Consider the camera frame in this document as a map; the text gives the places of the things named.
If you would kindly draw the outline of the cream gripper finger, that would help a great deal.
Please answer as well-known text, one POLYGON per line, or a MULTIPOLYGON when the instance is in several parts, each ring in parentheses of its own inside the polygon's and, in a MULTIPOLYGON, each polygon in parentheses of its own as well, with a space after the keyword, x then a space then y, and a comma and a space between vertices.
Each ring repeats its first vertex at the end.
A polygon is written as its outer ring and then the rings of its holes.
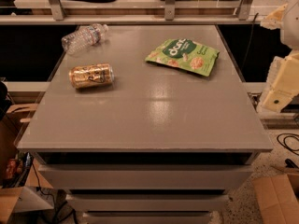
POLYGON ((270 65, 260 107, 280 112, 299 94, 299 53, 275 57, 270 65))
POLYGON ((263 28, 269 30, 280 29, 282 27, 282 17, 287 5, 284 4, 270 12, 260 23, 263 28))

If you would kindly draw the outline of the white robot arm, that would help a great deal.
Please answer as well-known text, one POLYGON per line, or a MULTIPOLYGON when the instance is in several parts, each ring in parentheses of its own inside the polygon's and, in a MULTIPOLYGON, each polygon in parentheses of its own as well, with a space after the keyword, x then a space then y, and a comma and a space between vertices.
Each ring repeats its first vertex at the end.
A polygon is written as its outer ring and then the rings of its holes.
POLYGON ((270 64, 266 85, 257 106, 259 112, 280 113, 299 94, 299 0, 278 7, 261 26, 280 30, 280 41, 291 49, 284 58, 276 56, 270 64))

